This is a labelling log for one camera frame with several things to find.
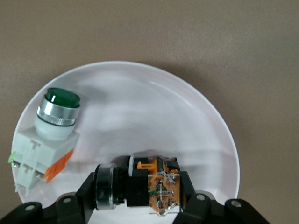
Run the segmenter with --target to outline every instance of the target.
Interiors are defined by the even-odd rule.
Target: beige surface
[[[142,62],[192,84],[227,122],[239,197],[299,219],[299,1],[0,0],[0,217],[20,203],[7,164],[33,95],[74,67]]]

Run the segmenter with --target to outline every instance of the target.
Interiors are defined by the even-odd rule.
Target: green terminal
[[[49,88],[45,97],[58,106],[77,108],[80,105],[80,97],[77,94],[60,88]]]
[[[14,161],[14,157],[17,154],[17,152],[12,152],[8,158],[8,162],[11,163],[12,161]]]

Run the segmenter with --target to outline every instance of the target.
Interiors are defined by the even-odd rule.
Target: white bowl
[[[50,183],[40,183],[28,197],[20,191],[23,202],[39,201],[47,207],[61,194],[77,191],[98,164],[132,154],[177,157],[196,190],[211,192],[220,203],[237,197],[240,169],[231,133],[213,105],[182,79],[139,63],[81,66],[46,84],[24,109],[16,131],[33,126],[50,87],[81,97],[75,128],[80,137],[66,168]],[[120,205],[115,210],[95,210],[89,223],[170,224],[174,218]]]

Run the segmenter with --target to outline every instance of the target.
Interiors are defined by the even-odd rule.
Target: green button cap
[[[76,108],[80,105],[80,97],[77,94],[60,88],[49,88],[45,97],[58,106]]]

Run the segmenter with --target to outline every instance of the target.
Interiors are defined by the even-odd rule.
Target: metal ring
[[[69,108],[49,102],[45,97],[37,109],[37,116],[57,126],[72,126],[76,123],[80,107]]]
[[[97,210],[115,209],[113,197],[113,175],[115,163],[100,164],[95,172],[95,199]]]

